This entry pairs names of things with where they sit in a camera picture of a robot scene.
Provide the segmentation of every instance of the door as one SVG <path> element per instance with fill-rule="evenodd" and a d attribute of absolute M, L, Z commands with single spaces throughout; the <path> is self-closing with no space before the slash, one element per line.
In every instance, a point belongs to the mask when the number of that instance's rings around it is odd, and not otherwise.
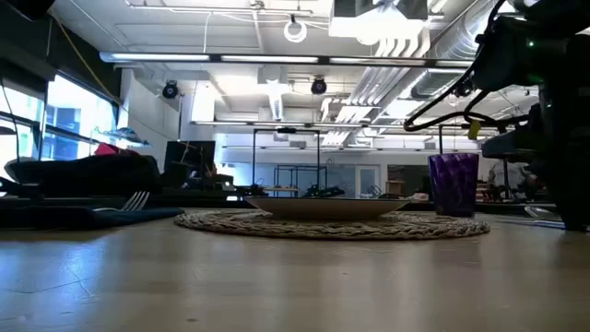
<path fill-rule="evenodd" d="M 357 166 L 355 176 L 356 198 L 371 198 L 380 194 L 379 172 L 379 166 Z"/>

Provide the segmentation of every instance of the fork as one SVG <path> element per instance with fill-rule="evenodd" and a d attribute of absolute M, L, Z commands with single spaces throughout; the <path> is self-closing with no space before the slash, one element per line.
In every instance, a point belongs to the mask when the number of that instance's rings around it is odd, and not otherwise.
<path fill-rule="evenodd" d="M 120 209 L 112 207 L 93 208 L 92 211 L 139 211 L 144 208 L 149 198 L 149 192 L 135 192 Z"/>

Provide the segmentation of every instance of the white plate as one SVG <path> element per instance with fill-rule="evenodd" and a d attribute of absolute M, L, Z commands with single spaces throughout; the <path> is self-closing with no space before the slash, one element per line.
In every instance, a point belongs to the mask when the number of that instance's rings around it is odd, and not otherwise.
<path fill-rule="evenodd" d="M 246 197 L 253 206 L 288 219 L 375 219 L 409 203 L 394 199 Z"/>

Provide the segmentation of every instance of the woven placemat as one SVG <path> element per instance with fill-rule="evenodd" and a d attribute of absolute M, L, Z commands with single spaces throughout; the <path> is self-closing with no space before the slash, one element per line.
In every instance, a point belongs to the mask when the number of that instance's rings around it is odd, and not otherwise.
<path fill-rule="evenodd" d="M 278 238 L 335 240 L 433 240 L 479 235 L 490 225 L 475 219 L 392 212 L 371 220 L 281 219 L 260 210 L 208 210 L 177 216 L 193 230 Z"/>

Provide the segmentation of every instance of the purple glass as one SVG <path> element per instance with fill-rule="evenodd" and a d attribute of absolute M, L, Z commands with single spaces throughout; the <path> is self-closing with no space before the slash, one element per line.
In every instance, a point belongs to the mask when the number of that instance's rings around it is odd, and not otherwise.
<path fill-rule="evenodd" d="M 436 213 L 471 217 L 476 208 L 479 155 L 447 153 L 428 157 Z"/>

